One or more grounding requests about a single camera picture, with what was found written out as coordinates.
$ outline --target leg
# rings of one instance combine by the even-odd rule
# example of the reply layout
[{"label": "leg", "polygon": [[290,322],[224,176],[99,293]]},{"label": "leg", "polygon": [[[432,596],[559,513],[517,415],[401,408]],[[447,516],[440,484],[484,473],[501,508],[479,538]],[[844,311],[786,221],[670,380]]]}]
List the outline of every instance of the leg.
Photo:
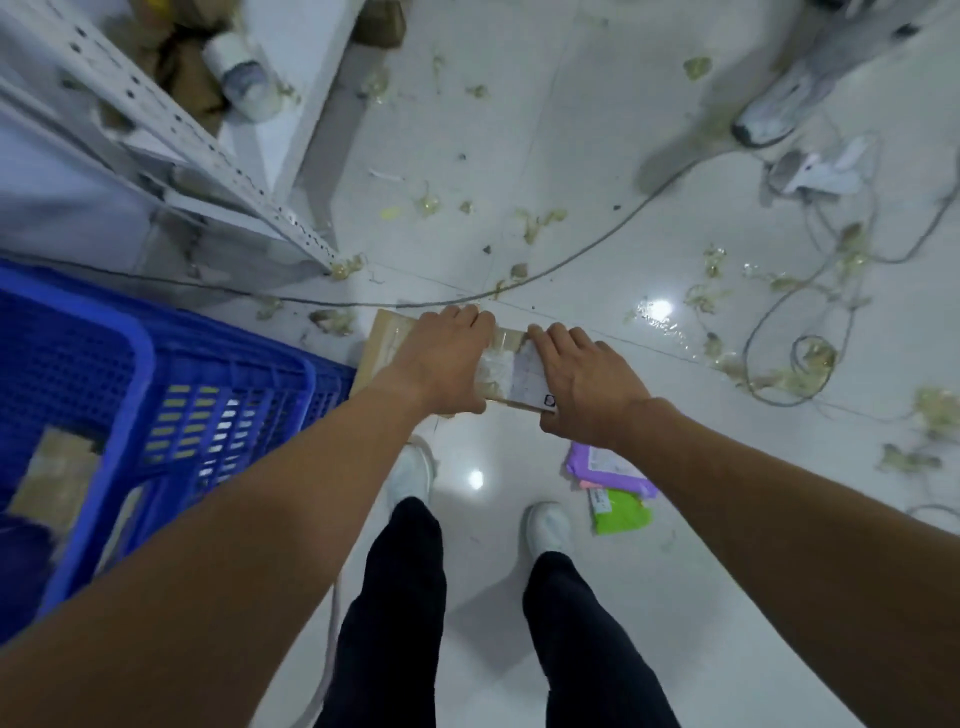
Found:
[{"label": "leg", "polygon": [[445,606],[440,524],[422,500],[406,497],[370,549],[316,727],[435,726]]},{"label": "leg", "polygon": [[[568,534],[560,506],[550,505],[559,511]],[[550,685],[547,726],[679,728],[654,671],[574,568],[567,555],[568,535],[565,542],[548,544],[553,550],[536,547],[536,510],[541,507],[527,521],[537,562],[523,595],[523,613]]]}]

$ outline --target purple plastic mailer bag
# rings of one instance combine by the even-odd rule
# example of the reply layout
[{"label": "purple plastic mailer bag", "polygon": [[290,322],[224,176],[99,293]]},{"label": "purple plastic mailer bag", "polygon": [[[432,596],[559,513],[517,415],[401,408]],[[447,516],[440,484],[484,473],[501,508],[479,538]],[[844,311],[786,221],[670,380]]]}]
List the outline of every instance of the purple plastic mailer bag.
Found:
[{"label": "purple plastic mailer bag", "polygon": [[566,470],[581,480],[636,493],[641,498],[652,498],[658,492],[643,473],[608,449],[572,443],[566,458]]}]

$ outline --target white shoe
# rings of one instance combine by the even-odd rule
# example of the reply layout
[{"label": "white shoe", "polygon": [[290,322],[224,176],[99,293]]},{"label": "white shoe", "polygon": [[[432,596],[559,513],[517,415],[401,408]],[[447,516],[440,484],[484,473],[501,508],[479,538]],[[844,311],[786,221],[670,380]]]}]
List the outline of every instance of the white shoe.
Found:
[{"label": "white shoe", "polygon": [[434,470],[433,456],[426,446],[414,443],[404,445],[384,481],[391,512],[398,503],[410,496],[427,503]]},{"label": "white shoe", "polygon": [[536,503],[523,517],[523,531],[534,561],[546,551],[559,551],[573,556],[570,519],[560,503]]}]

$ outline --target right arm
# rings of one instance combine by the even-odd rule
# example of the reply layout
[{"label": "right arm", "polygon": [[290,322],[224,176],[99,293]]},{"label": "right arm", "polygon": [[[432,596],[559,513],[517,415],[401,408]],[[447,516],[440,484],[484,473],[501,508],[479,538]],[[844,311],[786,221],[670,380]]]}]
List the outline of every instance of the right arm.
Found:
[{"label": "right arm", "polygon": [[695,423],[581,329],[530,335],[541,427],[640,468],[867,726],[957,722],[960,538]]}]

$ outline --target blue basket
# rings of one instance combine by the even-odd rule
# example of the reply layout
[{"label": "blue basket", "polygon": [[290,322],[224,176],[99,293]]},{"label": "blue basket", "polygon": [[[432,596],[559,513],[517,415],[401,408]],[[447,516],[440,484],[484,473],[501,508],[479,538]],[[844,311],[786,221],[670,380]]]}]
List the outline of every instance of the blue basket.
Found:
[{"label": "blue basket", "polygon": [[[102,452],[83,509],[42,595],[0,612],[0,643],[133,551],[220,482],[343,401],[354,370],[202,316],[43,268],[0,262],[0,511],[47,426]],[[128,513],[131,493],[139,493]],[[121,512],[126,524],[114,533]],[[0,541],[0,567],[34,565]],[[0,578],[13,578],[0,569]]]}]

